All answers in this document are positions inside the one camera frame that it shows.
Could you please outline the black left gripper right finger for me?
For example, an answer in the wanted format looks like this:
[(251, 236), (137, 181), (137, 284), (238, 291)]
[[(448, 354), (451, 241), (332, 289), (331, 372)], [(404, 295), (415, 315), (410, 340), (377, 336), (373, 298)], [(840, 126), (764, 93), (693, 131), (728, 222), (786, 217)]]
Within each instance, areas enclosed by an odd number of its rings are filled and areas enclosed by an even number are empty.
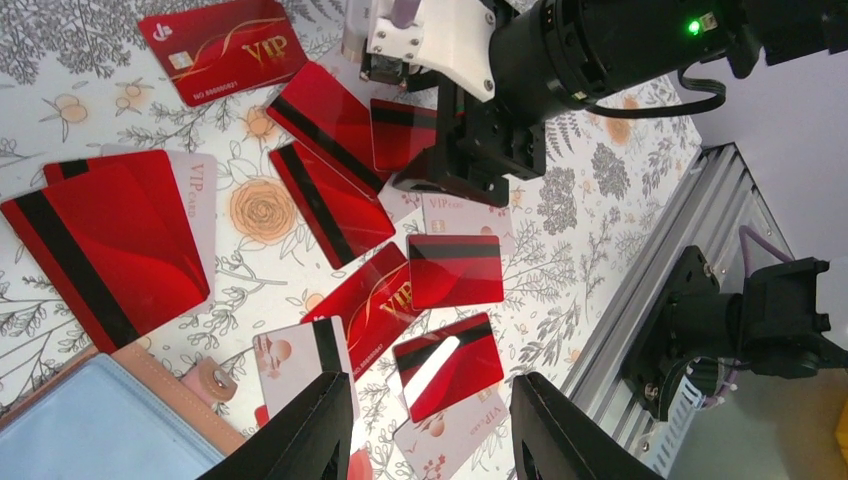
[(538, 372), (512, 382), (510, 404), (519, 479), (659, 479)]

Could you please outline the red card pair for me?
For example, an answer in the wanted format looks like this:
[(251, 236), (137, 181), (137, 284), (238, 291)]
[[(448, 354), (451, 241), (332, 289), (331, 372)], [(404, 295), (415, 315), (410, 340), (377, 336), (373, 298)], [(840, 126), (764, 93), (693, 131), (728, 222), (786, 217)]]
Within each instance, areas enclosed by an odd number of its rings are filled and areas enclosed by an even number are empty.
[(94, 345), (113, 353), (211, 292), (163, 150), (45, 165), (1, 212)]

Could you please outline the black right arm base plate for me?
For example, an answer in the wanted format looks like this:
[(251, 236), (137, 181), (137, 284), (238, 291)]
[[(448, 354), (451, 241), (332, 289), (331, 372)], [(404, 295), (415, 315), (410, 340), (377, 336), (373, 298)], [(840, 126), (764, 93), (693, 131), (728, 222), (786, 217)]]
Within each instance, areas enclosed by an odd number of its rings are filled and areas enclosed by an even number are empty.
[(661, 284), (621, 367), (625, 384), (653, 419), (668, 419), (691, 361), (730, 351), (726, 311), (731, 301), (730, 295), (720, 292), (701, 249), (685, 247)]

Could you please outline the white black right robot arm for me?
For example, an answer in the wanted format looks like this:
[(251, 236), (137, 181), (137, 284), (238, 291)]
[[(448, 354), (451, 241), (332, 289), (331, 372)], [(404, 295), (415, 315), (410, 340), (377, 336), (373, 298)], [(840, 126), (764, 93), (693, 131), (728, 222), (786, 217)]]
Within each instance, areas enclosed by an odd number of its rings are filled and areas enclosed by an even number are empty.
[(721, 107), (724, 84), (691, 78), (726, 60), (735, 77), (847, 48), (843, 1), (388, 1), (372, 8), (367, 50), (436, 79), (436, 140), (393, 181), (495, 207), (508, 178), (546, 170), (545, 123), (588, 111), (614, 119)]

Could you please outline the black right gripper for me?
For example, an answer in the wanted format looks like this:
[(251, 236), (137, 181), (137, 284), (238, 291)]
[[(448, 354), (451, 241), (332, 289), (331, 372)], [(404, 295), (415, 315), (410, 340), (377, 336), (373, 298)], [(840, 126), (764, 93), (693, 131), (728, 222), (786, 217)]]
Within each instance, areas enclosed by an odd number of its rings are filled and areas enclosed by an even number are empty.
[(544, 126), (515, 123), (495, 101), (481, 102), (438, 76), (435, 144), (395, 175), (407, 192), (442, 193), (504, 208), (509, 175), (532, 180), (546, 171)]

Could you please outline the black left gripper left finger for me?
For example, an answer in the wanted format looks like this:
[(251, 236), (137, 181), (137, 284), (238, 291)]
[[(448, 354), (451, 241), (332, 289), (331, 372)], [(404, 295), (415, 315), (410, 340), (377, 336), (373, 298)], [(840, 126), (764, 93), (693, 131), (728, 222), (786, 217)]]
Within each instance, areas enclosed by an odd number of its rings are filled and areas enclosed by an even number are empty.
[(348, 374), (324, 372), (203, 479), (345, 479), (354, 425)]

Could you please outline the tan leather card holder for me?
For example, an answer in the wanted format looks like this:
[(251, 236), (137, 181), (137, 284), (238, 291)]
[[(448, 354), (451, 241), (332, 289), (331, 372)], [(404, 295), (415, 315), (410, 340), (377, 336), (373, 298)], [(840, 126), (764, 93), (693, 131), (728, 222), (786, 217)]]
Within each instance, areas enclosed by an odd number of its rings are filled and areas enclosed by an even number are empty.
[(246, 439), (211, 407), (236, 386), (179, 381), (146, 350), (87, 353), (1, 421), (4, 479), (196, 479)]

